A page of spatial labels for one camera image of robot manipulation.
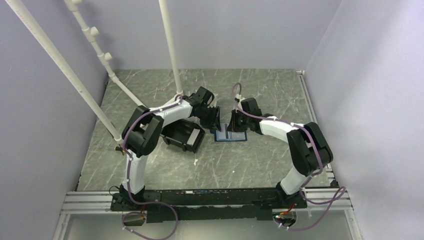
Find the blue leather card holder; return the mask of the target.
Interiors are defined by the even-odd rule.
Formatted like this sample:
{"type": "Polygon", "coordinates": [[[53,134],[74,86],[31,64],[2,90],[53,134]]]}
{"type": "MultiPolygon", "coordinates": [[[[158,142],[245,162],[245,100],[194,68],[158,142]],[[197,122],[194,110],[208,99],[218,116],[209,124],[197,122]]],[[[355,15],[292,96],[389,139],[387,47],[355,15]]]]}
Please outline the blue leather card holder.
{"type": "Polygon", "coordinates": [[[215,142],[246,142],[248,140],[247,132],[228,132],[230,135],[230,139],[222,140],[218,139],[218,134],[220,131],[211,130],[211,133],[214,135],[215,142]]]}

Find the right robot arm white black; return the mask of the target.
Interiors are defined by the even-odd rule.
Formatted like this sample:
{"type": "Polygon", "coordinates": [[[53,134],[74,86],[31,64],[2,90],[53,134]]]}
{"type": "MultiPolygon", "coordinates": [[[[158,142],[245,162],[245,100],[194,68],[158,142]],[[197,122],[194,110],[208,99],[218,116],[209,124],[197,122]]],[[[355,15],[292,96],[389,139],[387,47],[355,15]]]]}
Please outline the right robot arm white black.
{"type": "Polygon", "coordinates": [[[295,194],[306,185],[308,178],[319,174],[334,159],[320,127],[315,122],[293,123],[263,114],[255,98],[234,97],[234,109],[228,127],[230,132],[251,130],[288,144],[292,168],[277,184],[276,203],[287,208],[295,201],[295,194]]]}

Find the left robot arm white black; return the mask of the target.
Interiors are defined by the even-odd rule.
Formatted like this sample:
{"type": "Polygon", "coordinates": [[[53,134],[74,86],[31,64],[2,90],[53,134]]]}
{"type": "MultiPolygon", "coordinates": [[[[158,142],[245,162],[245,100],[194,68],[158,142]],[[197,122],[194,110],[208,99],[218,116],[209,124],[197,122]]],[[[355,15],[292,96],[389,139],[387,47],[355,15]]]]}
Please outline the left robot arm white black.
{"type": "Polygon", "coordinates": [[[164,127],[196,117],[203,128],[219,131],[220,113],[214,94],[202,86],[189,96],[177,95],[173,102],[159,107],[138,106],[122,132],[126,170],[119,193],[124,204],[131,210],[143,205],[147,159],[156,148],[164,127]]]}

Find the stack of cards in tray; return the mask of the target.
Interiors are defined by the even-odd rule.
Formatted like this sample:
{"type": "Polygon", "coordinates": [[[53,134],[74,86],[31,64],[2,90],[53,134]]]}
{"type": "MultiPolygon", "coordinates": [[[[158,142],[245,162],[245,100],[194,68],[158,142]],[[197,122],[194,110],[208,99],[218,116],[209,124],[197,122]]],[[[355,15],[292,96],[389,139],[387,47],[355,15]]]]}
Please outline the stack of cards in tray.
{"type": "Polygon", "coordinates": [[[188,146],[193,146],[200,133],[201,133],[201,131],[199,129],[197,129],[197,128],[193,129],[193,131],[191,132],[186,144],[188,146]]]}

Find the black card tray box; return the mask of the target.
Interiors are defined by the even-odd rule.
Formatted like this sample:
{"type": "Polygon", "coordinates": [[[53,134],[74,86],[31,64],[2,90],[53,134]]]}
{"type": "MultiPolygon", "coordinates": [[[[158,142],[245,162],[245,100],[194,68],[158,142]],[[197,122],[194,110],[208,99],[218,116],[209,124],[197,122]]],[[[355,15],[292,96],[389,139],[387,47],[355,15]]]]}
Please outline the black card tray box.
{"type": "Polygon", "coordinates": [[[196,153],[204,139],[205,131],[195,122],[180,119],[166,125],[160,136],[167,145],[173,145],[181,148],[184,152],[196,153]],[[200,134],[193,146],[187,145],[187,140],[193,129],[199,129],[200,134]]]}

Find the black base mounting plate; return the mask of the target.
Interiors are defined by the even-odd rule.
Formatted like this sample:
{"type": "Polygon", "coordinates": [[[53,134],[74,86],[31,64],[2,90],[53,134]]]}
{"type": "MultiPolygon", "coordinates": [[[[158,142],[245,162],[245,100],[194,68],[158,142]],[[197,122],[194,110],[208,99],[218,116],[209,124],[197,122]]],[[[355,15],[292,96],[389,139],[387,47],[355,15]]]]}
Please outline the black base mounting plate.
{"type": "Polygon", "coordinates": [[[270,221],[288,209],[308,205],[299,193],[285,196],[274,187],[145,190],[132,202],[123,189],[112,195],[112,212],[146,214],[148,223],[189,220],[256,219],[270,221]]]}

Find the yellow black screwdriver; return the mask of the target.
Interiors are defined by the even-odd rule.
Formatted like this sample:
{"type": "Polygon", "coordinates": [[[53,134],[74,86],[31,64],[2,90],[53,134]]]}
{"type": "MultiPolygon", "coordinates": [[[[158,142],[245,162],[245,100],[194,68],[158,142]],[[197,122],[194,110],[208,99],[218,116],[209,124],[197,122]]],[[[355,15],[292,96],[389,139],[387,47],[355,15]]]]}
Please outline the yellow black screwdriver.
{"type": "Polygon", "coordinates": [[[123,148],[121,146],[109,146],[109,145],[104,145],[104,144],[95,144],[98,147],[102,147],[102,148],[107,148],[107,149],[111,149],[114,150],[116,152],[120,152],[122,155],[125,155],[125,151],[123,150],[123,148]]]}

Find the aluminium extrusion rail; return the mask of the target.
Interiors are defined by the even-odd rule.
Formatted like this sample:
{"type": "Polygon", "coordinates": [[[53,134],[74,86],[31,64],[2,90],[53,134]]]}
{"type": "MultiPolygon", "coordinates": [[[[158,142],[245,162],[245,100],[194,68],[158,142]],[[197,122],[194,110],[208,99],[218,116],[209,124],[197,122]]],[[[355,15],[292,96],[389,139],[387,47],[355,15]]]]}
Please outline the aluminium extrusion rail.
{"type": "MultiPolygon", "coordinates": [[[[334,190],[330,191],[324,191],[324,192],[318,192],[318,191],[310,191],[306,192],[306,197],[308,199],[311,199],[315,202],[324,202],[329,201],[333,194],[335,193],[334,190]]],[[[127,213],[131,211],[141,210],[146,208],[143,208],[140,205],[137,205],[135,208],[131,208],[130,206],[127,206],[124,204],[124,207],[112,209],[111,206],[118,203],[113,203],[113,196],[110,195],[106,191],[87,191],[87,192],[68,192],[66,194],[65,200],[62,204],[61,211],[63,214],[112,214],[112,213],[127,213]]],[[[210,207],[215,209],[223,209],[226,207],[230,208],[241,208],[243,206],[254,206],[253,204],[201,204],[201,205],[173,205],[169,203],[170,205],[174,206],[175,209],[178,208],[189,208],[189,209],[200,209],[201,207],[210,207]]],[[[302,207],[300,203],[297,203],[292,208],[292,211],[295,209],[297,211],[324,211],[327,209],[329,203],[326,204],[312,204],[307,203],[305,207],[302,207]]],[[[272,211],[274,213],[276,212],[285,212],[288,211],[288,207],[283,208],[272,208],[272,211]]],[[[353,211],[353,205],[349,198],[349,194],[345,192],[341,198],[338,200],[335,200],[330,208],[329,211],[353,211]]]]}

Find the white PVC pipe frame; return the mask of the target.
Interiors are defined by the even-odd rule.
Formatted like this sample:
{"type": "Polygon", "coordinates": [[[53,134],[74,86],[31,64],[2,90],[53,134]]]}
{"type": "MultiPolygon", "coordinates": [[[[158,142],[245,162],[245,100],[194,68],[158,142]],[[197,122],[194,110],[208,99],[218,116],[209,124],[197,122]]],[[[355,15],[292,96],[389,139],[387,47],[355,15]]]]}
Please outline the white PVC pipe frame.
{"type": "MultiPolygon", "coordinates": [[[[78,78],[76,73],[72,70],[68,62],[64,59],[59,50],[53,44],[51,39],[47,36],[47,34],[35,20],[35,18],[26,8],[24,3],[20,0],[7,0],[6,3],[13,10],[15,15],[20,19],[20,21],[25,25],[25,27],[29,30],[32,36],[38,41],[44,51],[49,55],[49,57],[53,60],[56,66],[61,70],[61,72],[65,75],[68,81],[76,89],[76,91],[81,95],[84,101],[95,113],[97,118],[112,135],[112,138],[116,141],[116,143],[122,144],[123,139],[121,137],[121,134],[116,130],[111,121],[106,117],[105,113],[101,110],[100,106],[95,102],[92,95],[89,93],[89,91],[78,78]]],[[[88,26],[81,13],[79,12],[78,5],[81,4],[82,1],[65,0],[64,3],[66,4],[68,10],[73,14],[74,18],[77,20],[81,31],[83,32],[87,41],[93,47],[94,51],[96,52],[97,58],[105,68],[112,82],[115,83],[128,97],[130,97],[130,99],[134,103],[136,103],[138,106],[142,105],[143,103],[120,81],[120,79],[116,76],[116,73],[112,70],[109,64],[109,61],[112,59],[111,54],[109,52],[103,52],[96,41],[96,36],[99,35],[98,29],[94,26],[88,26]]],[[[162,17],[163,27],[171,60],[171,66],[176,86],[176,95],[178,96],[182,95],[184,91],[180,80],[168,4],[165,0],[160,0],[158,3],[160,7],[160,13],[162,17]]]]}

